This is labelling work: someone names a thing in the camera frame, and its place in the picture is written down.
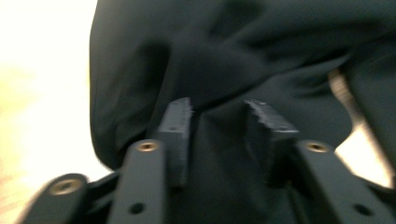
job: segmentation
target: black metal bar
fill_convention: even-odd
[[[191,113],[189,98],[171,102],[155,136],[166,144],[170,187],[182,188],[187,184]]]
[[[270,105],[246,100],[247,153],[264,174],[270,187],[282,187],[286,181],[287,156],[294,146],[297,129]]]
[[[60,176],[41,192],[22,223],[82,223],[87,191],[87,178],[84,175]]]
[[[326,211],[328,223],[396,223],[388,208],[336,158],[333,148],[300,141],[296,150],[305,182]]]
[[[109,224],[160,224],[165,221],[165,146],[144,140],[128,148]]]

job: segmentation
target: brass grommet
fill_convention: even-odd
[[[327,149],[327,147],[323,146],[322,144],[315,143],[315,142],[307,143],[306,148],[313,152],[324,153],[324,152],[329,151],[329,149]]]
[[[66,179],[54,184],[49,193],[52,195],[64,195],[81,188],[82,182],[78,179]]]
[[[137,150],[139,151],[143,151],[143,152],[149,152],[149,151],[154,151],[155,149],[157,149],[157,144],[152,143],[152,142],[146,142],[146,143],[142,143],[137,147]]]

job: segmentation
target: dark cloth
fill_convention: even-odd
[[[190,179],[171,197],[171,223],[293,223],[284,192],[264,186],[245,151],[244,100],[272,105],[301,138],[336,147],[351,131],[328,82],[341,67],[396,164],[395,28],[393,1],[99,0],[90,47],[96,155],[120,167],[166,105],[190,97]]]

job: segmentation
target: hole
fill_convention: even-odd
[[[137,214],[142,213],[143,210],[145,210],[145,205],[143,203],[136,203],[131,206],[131,208],[129,209],[129,212],[131,214],[137,215]]]
[[[355,210],[360,213],[363,216],[367,216],[370,217],[372,216],[374,213],[366,206],[362,205],[362,204],[355,204],[353,205],[353,207],[355,208]]]
[[[139,151],[144,151],[144,152],[148,152],[148,151],[153,151],[157,149],[157,144],[155,143],[142,143],[137,147],[137,150]]]
[[[49,193],[52,195],[63,195],[74,192],[81,187],[81,181],[78,179],[66,179],[54,184]]]
[[[314,152],[327,152],[328,151],[328,149],[325,146],[318,144],[318,143],[308,143],[306,145],[306,148],[308,148],[309,150],[314,151]]]
[[[72,187],[72,184],[70,182],[64,183],[63,186],[61,186],[61,190],[68,190]]]

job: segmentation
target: black fabric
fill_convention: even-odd
[[[365,60],[355,58],[395,29],[395,12],[395,2],[376,0],[99,0],[91,33],[95,152],[120,167],[125,148],[155,131],[166,105],[190,97],[190,179],[171,197],[171,223],[293,223],[284,190],[267,189],[246,154],[244,100],[271,104],[301,138],[338,146],[351,121],[328,74],[351,57]],[[384,63],[375,69],[394,67]],[[395,83],[394,73],[386,77]],[[384,116],[394,111],[381,107]]]

